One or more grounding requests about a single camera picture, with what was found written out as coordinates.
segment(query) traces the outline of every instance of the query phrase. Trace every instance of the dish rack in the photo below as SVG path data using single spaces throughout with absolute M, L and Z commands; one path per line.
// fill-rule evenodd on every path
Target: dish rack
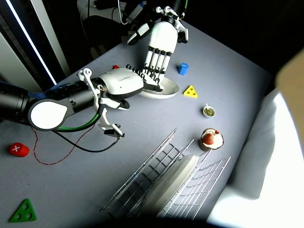
M 100 209 L 100 212 L 108 213 L 113 219 L 121 217 L 135 217 L 140 214 L 142 200 L 162 175 L 171 167 L 171 165 L 177 159 L 185 156 L 184 152 L 194 141 L 193 139 L 181 151 L 178 150 L 173 144 L 171 144 L 176 130 L 177 129 L 174 129 L 174 131 L 156 148 L 156 150 L 127 180 L 127 182 L 123 184 L 122 187 Z M 209 153 L 210 152 L 208 152 L 202 161 L 197 164 L 194 171 L 192 171 L 185 183 L 159 213 L 158 217 L 183 218 L 183 216 L 187 214 L 185 218 L 188 218 L 190 212 L 192 213 L 194 210 L 197 210 L 195 211 L 193 218 L 196 216 L 209 195 L 209 192 L 212 190 L 217 179 L 220 177 L 225 166 L 230 160 L 230 158 L 228 158 L 224 166 L 222 166 L 221 163 L 226 159 L 222 159 L 213 165 L 203 168 L 202 164 Z M 210 174 L 211 177 L 208 178 L 207 184 L 205 184 L 206 179 Z

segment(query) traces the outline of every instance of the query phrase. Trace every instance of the green triangle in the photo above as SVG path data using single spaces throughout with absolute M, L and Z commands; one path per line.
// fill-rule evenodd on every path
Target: green triangle
M 9 222 L 29 222 L 37 220 L 36 213 L 30 199 L 25 199 Z

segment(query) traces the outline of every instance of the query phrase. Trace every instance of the red block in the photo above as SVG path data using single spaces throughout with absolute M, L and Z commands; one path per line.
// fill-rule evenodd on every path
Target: red block
M 29 148 L 17 142 L 10 146 L 9 152 L 18 157 L 25 157 L 29 153 Z

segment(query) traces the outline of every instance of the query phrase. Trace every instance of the small cup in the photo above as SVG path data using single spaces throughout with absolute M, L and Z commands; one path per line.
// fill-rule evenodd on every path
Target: small cup
M 208 114 L 206 114 L 205 112 L 207 112 L 207 106 L 206 107 L 204 107 L 204 109 L 203 109 L 203 114 L 204 114 L 204 116 L 205 117 L 207 117 L 207 118 L 212 118 L 212 117 L 214 117 L 215 116 L 215 109 L 213 108 L 213 107 L 211 107 L 211 106 L 208 106 L 209 107 L 209 109 L 212 111 L 212 113 L 213 113 L 213 115 L 208 115 Z

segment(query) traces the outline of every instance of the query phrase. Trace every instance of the yellow triangle block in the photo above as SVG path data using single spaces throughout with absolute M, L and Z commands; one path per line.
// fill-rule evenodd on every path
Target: yellow triangle block
M 188 89 L 186 89 L 186 91 L 184 92 L 185 96 L 190 96 L 190 97 L 194 97 L 194 98 L 198 98 L 198 93 L 195 91 L 195 89 L 193 88 L 193 86 L 189 86 Z

